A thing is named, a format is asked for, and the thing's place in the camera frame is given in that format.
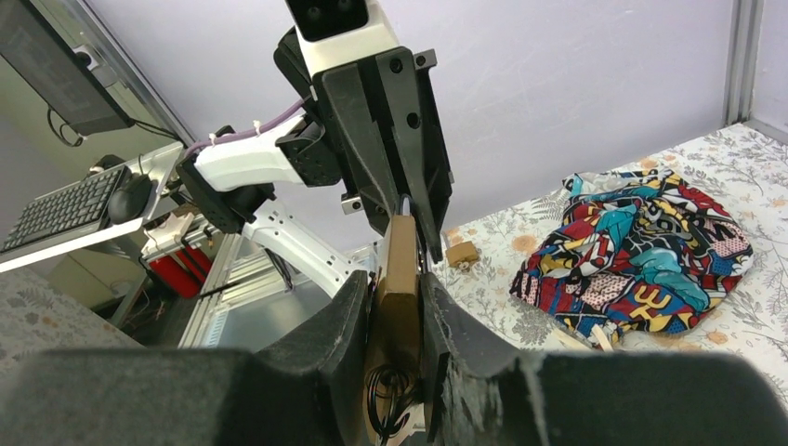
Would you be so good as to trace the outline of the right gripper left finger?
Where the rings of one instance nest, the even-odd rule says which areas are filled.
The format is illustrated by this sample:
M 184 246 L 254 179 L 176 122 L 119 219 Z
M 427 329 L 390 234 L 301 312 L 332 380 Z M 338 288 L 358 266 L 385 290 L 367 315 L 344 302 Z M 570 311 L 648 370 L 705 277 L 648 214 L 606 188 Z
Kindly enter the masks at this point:
M 56 349 L 1 398 L 5 445 L 357 445 L 368 277 L 257 353 Z

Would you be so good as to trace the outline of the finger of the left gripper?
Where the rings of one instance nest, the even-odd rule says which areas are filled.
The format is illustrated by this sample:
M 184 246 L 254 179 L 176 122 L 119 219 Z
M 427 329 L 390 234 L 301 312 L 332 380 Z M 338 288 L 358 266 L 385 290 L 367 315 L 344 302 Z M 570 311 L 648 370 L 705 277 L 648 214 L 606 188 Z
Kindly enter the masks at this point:
M 384 235 L 397 207 L 397 190 L 359 64 L 319 72 L 313 76 L 313 86 L 339 158 L 345 197 L 359 201 L 370 228 Z
M 453 193 L 451 166 L 429 70 L 433 50 L 413 53 L 397 46 L 375 57 L 385 100 L 399 194 L 411 198 L 418 233 L 433 262 L 443 259 L 441 231 Z

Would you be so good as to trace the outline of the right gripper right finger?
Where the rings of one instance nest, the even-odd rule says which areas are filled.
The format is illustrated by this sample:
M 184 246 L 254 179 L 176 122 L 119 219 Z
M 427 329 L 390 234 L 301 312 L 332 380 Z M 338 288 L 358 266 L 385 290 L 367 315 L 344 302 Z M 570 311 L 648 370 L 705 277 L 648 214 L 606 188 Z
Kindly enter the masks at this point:
M 787 416 L 732 355 L 531 351 L 420 279 L 427 438 L 437 445 L 783 445 Z

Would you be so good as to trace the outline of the brass padlock with keys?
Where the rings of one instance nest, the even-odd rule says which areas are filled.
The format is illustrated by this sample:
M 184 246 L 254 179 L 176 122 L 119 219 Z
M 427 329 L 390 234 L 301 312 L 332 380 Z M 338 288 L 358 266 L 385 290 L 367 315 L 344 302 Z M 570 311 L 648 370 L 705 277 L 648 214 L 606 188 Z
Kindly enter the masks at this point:
M 374 445 L 395 439 L 418 401 L 422 357 L 419 237 L 412 198 L 400 197 L 379 250 L 368 315 L 363 411 Z

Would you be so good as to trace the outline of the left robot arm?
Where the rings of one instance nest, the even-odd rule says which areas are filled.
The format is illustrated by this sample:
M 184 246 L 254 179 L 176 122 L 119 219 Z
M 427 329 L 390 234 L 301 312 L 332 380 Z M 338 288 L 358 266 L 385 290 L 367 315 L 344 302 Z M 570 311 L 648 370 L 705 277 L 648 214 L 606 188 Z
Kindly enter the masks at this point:
M 274 61 L 300 100 L 284 122 L 257 125 L 190 148 L 177 172 L 208 221 L 269 249 L 335 295 L 358 265 L 299 223 L 275 193 L 343 183 L 345 202 L 384 233 L 413 215 L 423 258 L 443 258 L 441 229 L 453 174 L 430 80 L 437 57 L 377 49 L 309 75 L 295 30 Z

